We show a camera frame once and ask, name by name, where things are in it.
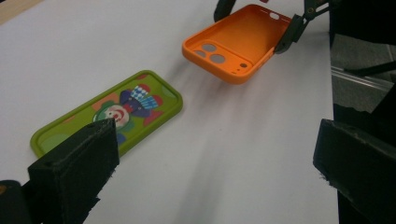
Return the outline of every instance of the phone case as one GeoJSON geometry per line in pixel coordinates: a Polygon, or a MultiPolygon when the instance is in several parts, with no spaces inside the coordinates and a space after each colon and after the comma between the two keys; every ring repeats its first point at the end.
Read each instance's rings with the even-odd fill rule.
{"type": "Polygon", "coordinates": [[[232,84],[246,82],[274,54],[291,19],[248,5],[186,39],[183,55],[232,84]]]}
{"type": "Polygon", "coordinates": [[[181,95],[152,71],[141,71],[38,130],[31,147],[41,157],[100,119],[116,121],[120,156],[182,108],[181,95]]]}

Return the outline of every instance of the wooden edge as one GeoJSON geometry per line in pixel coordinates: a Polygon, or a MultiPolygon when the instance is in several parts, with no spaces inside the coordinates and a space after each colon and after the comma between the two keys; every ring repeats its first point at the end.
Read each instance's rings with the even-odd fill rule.
{"type": "Polygon", "coordinates": [[[0,25],[43,0],[6,0],[0,3],[0,25]]]}

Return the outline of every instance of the white table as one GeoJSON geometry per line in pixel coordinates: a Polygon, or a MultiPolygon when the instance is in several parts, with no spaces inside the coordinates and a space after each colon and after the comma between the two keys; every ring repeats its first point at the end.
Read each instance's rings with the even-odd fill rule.
{"type": "MultiPolygon", "coordinates": [[[[216,3],[45,1],[1,25],[0,179],[29,179],[37,129],[150,69],[184,108],[121,158],[85,223],[337,223],[336,191],[312,165],[320,120],[332,118],[328,15],[234,86],[181,55],[216,3]]],[[[234,9],[249,3],[260,4],[234,9]]],[[[262,5],[289,17],[304,8],[262,5]]]]}

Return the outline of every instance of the gray tile floor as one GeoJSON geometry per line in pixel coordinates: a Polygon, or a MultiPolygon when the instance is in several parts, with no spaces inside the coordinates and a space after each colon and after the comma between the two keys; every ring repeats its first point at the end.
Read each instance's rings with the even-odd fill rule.
{"type": "Polygon", "coordinates": [[[332,100],[335,104],[372,112],[396,81],[396,71],[354,77],[343,68],[359,69],[396,60],[396,47],[337,35],[332,45],[332,100]]]}

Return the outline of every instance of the clown picture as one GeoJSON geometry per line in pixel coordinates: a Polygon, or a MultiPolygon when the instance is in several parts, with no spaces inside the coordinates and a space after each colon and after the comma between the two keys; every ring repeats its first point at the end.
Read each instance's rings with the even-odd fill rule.
{"type": "Polygon", "coordinates": [[[149,92],[150,88],[145,84],[139,84],[133,90],[122,91],[118,102],[109,100],[101,104],[93,121],[114,119],[120,145],[126,140],[123,133],[131,131],[135,126],[134,118],[143,119],[143,126],[147,126],[163,113],[153,110],[163,103],[162,98],[158,95],[148,96],[149,92]]]}

